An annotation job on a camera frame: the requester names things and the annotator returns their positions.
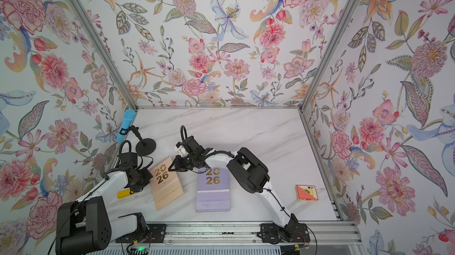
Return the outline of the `orange card box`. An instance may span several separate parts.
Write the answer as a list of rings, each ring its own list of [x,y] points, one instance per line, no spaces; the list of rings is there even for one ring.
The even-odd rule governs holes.
[[[318,201],[318,193],[315,186],[296,185],[297,199],[301,201]]]

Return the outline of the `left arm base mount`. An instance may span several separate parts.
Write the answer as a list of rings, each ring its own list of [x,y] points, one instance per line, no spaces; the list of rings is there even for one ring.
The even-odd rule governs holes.
[[[115,239],[115,243],[163,243],[166,229],[166,224],[147,224],[146,228],[139,227],[137,231]]]

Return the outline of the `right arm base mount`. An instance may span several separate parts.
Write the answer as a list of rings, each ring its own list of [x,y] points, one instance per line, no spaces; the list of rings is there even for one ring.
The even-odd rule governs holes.
[[[306,224],[295,223],[291,221],[285,227],[279,227],[277,224],[260,225],[260,231],[256,236],[263,243],[278,244],[278,243],[310,243],[310,236]]]

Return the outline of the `purple calendar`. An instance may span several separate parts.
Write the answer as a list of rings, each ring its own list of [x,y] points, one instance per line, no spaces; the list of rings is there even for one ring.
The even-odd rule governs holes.
[[[199,169],[196,212],[226,212],[231,209],[229,171],[225,168]]]

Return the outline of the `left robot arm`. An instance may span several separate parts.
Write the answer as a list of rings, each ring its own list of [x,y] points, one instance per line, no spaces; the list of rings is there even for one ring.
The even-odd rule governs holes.
[[[149,185],[151,164],[144,166],[137,160],[123,161],[110,170],[103,181],[85,195],[58,208],[56,237],[57,255],[86,255],[106,249],[112,241],[127,237],[136,244],[152,235],[141,212],[128,212],[109,218],[107,205],[118,193],[129,190],[140,193]]]

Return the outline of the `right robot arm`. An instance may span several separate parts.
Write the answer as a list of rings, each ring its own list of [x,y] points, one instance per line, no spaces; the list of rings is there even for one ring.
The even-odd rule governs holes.
[[[174,149],[177,155],[168,169],[170,172],[226,168],[245,191],[256,195],[271,216],[271,230],[266,232],[273,243],[291,243],[293,237],[303,237],[298,219],[287,212],[276,195],[267,166],[249,149],[242,147],[237,152],[229,152],[203,148],[193,136],[182,139]]]

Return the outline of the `yellow block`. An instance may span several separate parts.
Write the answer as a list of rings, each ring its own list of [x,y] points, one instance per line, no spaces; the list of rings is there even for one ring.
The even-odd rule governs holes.
[[[134,192],[132,192],[130,189],[125,189],[117,193],[117,199],[123,199],[126,197],[129,197],[133,195]]]

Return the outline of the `peach calendar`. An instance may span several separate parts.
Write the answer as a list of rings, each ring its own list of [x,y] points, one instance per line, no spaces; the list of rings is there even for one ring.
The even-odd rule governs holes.
[[[163,209],[184,193],[177,172],[168,170],[172,163],[173,160],[167,157],[149,169],[152,174],[150,187],[157,211]]]

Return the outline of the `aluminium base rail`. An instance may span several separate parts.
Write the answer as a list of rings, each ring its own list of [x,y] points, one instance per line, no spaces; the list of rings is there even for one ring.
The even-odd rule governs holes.
[[[240,245],[269,244],[263,243],[256,233],[260,231],[257,221],[240,222],[149,222],[148,224],[166,224],[166,235],[163,243],[177,245]],[[310,221],[306,223],[310,236],[310,246],[324,245],[360,245],[361,237],[357,227],[348,221]]]

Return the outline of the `blue microphone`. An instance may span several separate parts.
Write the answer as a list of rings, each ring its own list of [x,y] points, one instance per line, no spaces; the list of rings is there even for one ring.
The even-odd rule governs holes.
[[[124,139],[126,138],[129,128],[132,125],[135,118],[136,118],[136,111],[134,111],[133,109],[128,109],[123,114],[123,121],[122,121],[122,124],[120,126],[120,129],[119,129],[118,135],[117,135],[117,142],[119,144],[122,143],[124,141]]]

